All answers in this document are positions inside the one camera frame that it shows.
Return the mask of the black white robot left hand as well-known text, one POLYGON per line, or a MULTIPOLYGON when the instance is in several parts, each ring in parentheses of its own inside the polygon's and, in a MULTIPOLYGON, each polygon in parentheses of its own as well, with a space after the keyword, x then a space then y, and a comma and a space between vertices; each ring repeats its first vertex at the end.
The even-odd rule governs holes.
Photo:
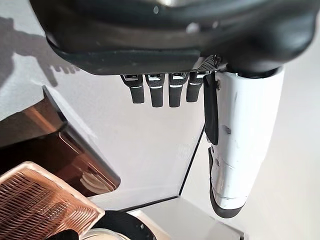
POLYGON ((135 104, 204 93, 210 201, 224 219, 246 204, 265 159, 284 65, 312 43, 317 0, 32 0, 52 50, 99 76, 119 75, 135 104))

